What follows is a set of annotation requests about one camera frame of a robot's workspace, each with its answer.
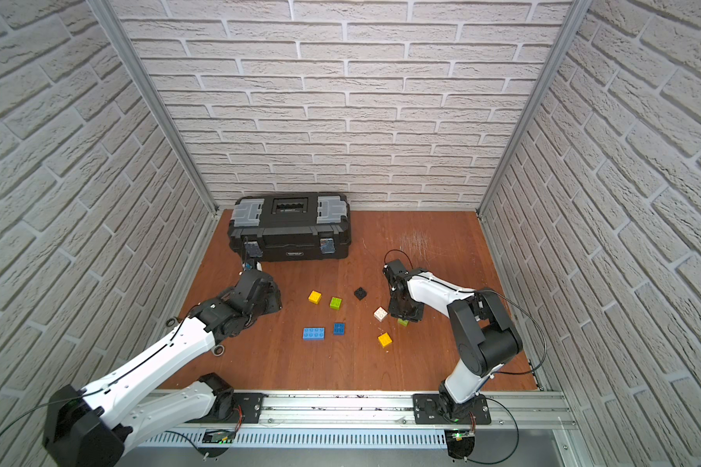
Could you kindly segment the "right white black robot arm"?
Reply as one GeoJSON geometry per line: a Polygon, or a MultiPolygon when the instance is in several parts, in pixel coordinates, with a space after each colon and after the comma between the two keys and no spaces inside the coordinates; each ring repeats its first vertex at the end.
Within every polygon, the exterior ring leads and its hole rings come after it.
{"type": "Polygon", "coordinates": [[[423,269],[407,270],[403,262],[385,264],[389,313],[420,322],[431,307],[450,320],[460,360],[439,387],[438,407],[448,420],[473,413],[485,383],[523,350],[523,342],[497,292],[447,282],[423,269]]]}

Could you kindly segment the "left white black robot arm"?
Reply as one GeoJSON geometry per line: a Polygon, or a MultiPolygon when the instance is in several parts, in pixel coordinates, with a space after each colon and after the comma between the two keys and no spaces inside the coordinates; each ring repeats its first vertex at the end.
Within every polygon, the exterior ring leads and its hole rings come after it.
{"type": "Polygon", "coordinates": [[[274,278],[246,270],[235,286],[194,305],[167,336],[125,365],[80,389],[58,390],[48,404],[45,450],[60,466],[114,466],[141,443],[190,420],[242,424],[235,390],[215,373],[154,401],[145,398],[192,360],[281,308],[274,278]]]}

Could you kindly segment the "long blue lego brick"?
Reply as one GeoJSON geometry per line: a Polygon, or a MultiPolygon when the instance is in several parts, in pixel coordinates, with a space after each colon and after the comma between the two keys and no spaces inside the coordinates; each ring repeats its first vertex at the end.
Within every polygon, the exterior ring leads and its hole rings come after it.
{"type": "Polygon", "coordinates": [[[307,327],[303,330],[302,339],[304,341],[323,341],[325,339],[325,329],[323,327],[307,327]]]}

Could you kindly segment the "white lego brick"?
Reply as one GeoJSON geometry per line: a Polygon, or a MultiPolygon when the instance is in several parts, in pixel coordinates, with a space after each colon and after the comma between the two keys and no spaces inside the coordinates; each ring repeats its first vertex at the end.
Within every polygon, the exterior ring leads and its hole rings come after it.
{"type": "Polygon", "coordinates": [[[375,310],[374,316],[378,321],[383,321],[387,316],[387,312],[382,307],[378,307],[375,310]]]}

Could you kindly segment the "black lego brick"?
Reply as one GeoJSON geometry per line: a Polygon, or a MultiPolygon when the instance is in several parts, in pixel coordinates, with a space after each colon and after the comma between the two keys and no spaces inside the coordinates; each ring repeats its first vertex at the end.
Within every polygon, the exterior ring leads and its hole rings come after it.
{"type": "Polygon", "coordinates": [[[360,287],[356,289],[356,291],[354,291],[354,295],[356,296],[356,299],[358,299],[358,301],[362,301],[367,296],[367,292],[365,289],[360,287]]]}

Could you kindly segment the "yellow lego brick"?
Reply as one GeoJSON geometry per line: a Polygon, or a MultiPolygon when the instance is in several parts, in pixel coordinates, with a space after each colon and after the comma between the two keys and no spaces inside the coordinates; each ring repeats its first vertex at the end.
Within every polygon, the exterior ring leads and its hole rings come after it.
{"type": "Polygon", "coordinates": [[[317,304],[321,301],[321,293],[319,293],[319,292],[317,292],[317,291],[313,291],[313,292],[309,295],[309,301],[310,301],[312,304],[317,305],[317,304]]]}
{"type": "Polygon", "coordinates": [[[391,336],[388,333],[384,333],[378,337],[378,342],[382,348],[387,348],[393,343],[393,340],[391,339],[391,336]]]}

